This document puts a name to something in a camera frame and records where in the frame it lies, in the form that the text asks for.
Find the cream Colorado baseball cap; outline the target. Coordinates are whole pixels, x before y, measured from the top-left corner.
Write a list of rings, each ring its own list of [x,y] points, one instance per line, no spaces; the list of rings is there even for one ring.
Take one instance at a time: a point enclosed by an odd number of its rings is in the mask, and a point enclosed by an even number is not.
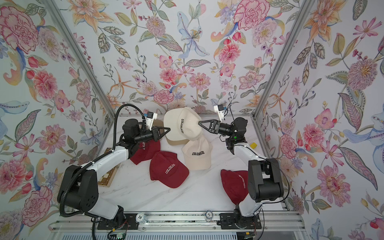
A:
[[[191,108],[179,108],[168,111],[164,115],[164,127],[171,130],[166,134],[170,141],[194,141],[202,135],[199,125],[201,117]]]

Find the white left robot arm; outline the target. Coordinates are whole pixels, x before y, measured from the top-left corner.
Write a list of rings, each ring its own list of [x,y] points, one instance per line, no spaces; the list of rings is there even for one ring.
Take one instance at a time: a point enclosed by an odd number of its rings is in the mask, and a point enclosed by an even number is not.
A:
[[[158,142],[171,131],[167,127],[149,127],[147,121],[129,119],[123,125],[123,134],[107,153],[81,166],[69,166],[63,176],[57,201],[62,217],[79,214],[122,224],[126,217],[121,206],[112,204],[99,195],[98,181],[112,168],[129,160],[141,143]]]

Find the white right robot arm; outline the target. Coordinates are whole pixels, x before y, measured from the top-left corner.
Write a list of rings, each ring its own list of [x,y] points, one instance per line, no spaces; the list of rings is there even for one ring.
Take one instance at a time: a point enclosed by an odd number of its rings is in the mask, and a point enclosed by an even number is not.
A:
[[[237,211],[242,217],[255,216],[264,205],[284,201],[282,171],[276,159],[258,154],[247,144],[245,134],[248,121],[238,117],[231,124],[219,120],[200,121],[199,126],[211,134],[226,137],[227,149],[248,166],[248,195],[238,204]]]

